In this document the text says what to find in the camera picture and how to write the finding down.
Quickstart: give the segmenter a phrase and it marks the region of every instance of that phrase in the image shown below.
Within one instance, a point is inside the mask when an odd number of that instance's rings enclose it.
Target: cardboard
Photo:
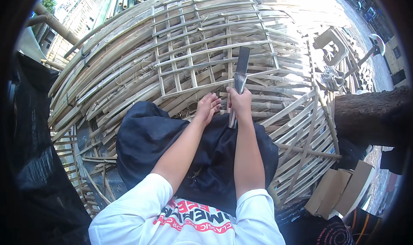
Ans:
[[[311,214],[317,214],[317,210],[320,207],[321,202],[323,201],[323,198],[327,193],[330,183],[333,181],[336,173],[337,170],[328,169],[323,175],[323,178],[321,178],[321,181],[314,191],[313,195],[304,206],[304,208],[307,209],[307,211],[309,211]]]
[[[317,210],[318,215],[326,220],[335,215],[332,214],[332,212],[334,211],[334,207],[336,206],[337,202],[340,200],[340,197],[342,196],[350,177],[351,173],[343,169],[337,170],[332,182],[330,183],[328,191],[323,197],[323,201],[321,202],[321,205]]]
[[[359,160],[343,195],[334,207],[341,215],[346,216],[357,207],[373,179],[374,172],[372,165]]]

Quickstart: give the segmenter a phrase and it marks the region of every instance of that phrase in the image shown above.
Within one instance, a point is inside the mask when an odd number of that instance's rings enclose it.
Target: dirt ground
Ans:
[[[336,0],[343,6],[344,11],[350,19],[351,26],[348,27],[350,35],[356,40],[357,46],[364,50],[364,53],[371,48],[371,42],[368,35],[373,32],[369,29],[367,22],[362,15],[358,13],[354,8],[345,0]],[[391,91],[394,89],[393,83],[390,77],[390,71],[386,65],[384,57],[378,55],[369,57],[367,63],[373,70],[373,83],[377,92]],[[376,169],[375,175],[371,182],[371,187],[368,192],[368,196],[371,196],[367,212],[375,214],[378,210],[380,203],[385,195],[386,187],[390,174],[388,170],[380,169],[380,159],[382,155],[382,147],[374,146],[373,150],[364,159],[365,162],[373,165]]]

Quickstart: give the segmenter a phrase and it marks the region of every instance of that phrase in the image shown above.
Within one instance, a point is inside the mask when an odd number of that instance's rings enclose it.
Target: metal handle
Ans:
[[[234,76],[234,87],[238,94],[244,92],[245,83],[247,81],[247,76],[244,74],[235,73]],[[235,111],[231,109],[230,119],[228,121],[228,128],[235,129],[237,127],[237,120],[235,118]]]

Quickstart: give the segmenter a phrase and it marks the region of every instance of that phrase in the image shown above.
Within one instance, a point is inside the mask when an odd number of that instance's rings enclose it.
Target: white helmet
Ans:
[[[378,47],[378,50],[373,53],[373,56],[379,55],[379,54],[384,56],[385,51],[386,51],[386,46],[385,46],[385,42],[380,38],[380,36],[378,36],[377,34],[370,34],[368,37],[371,41],[371,44],[373,46],[375,45]]]

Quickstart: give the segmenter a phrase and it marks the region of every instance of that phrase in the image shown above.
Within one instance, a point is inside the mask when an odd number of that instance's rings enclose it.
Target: left hand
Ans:
[[[206,127],[211,122],[214,113],[219,112],[220,107],[221,99],[215,93],[208,93],[199,101],[193,121]]]

